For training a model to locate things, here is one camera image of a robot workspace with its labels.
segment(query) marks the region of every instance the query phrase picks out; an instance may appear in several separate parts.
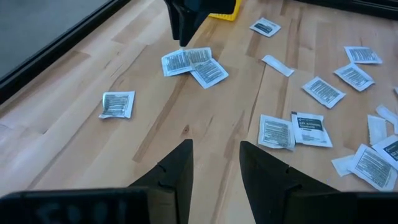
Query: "yellow object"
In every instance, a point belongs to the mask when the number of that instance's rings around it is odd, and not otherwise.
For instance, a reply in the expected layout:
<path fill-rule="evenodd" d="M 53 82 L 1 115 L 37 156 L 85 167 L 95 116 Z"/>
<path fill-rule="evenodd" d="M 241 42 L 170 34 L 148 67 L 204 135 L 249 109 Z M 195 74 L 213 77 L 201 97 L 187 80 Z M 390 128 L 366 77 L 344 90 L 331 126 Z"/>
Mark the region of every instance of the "yellow object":
<path fill-rule="evenodd" d="M 214 17 L 214 18 L 218 18 L 218 19 L 234 21 L 237 18 L 237 16 L 238 16 L 239 7 L 241 7 L 241 3 L 242 3 L 242 0 L 236 0 L 234 12 L 232 14 L 215 14 L 215 13 L 211 13 L 209 16 L 210 17 Z"/>

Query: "wooden table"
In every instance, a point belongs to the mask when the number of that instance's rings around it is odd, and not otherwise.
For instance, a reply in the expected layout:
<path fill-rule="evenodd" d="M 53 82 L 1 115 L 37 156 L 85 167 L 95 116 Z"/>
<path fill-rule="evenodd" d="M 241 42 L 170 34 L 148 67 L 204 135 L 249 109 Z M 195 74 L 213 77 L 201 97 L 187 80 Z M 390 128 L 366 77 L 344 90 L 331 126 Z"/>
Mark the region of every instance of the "wooden table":
<path fill-rule="evenodd" d="M 282 29 L 272 38 L 249 30 L 260 17 Z M 348 63 L 347 45 L 369 46 L 384 61 L 360 65 L 376 82 L 361 93 L 333 74 Z M 334 147 L 267 152 L 339 190 L 374 190 L 354 175 L 339 177 L 330 161 L 369 144 L 366 116 L 377 105 L 398 109 L 392 91 L 398 22 L 295 1 L 247 0 L 236 21 L 203 23 L 189 47 L 207 46 L 229 72 L 226 80 L 204 90 L 189 74 L 164 77 L 161 56 L 179 49 L 166 6 L 130 2 L 1 105 L 0 194 L 127 186 L 192 138 L 190 223 L 252 223 L 239 142 L 257 143 L 260 114 L 290 120 L 291 111 L 324 115 Z M 266 54 L 296 72 L 284 77 L 261 62 Z M 331 110 L 301 89 L 317 75 L 347 94 Z M 132 119 L 98 119 L 108 90 L 136 91 Z"/>

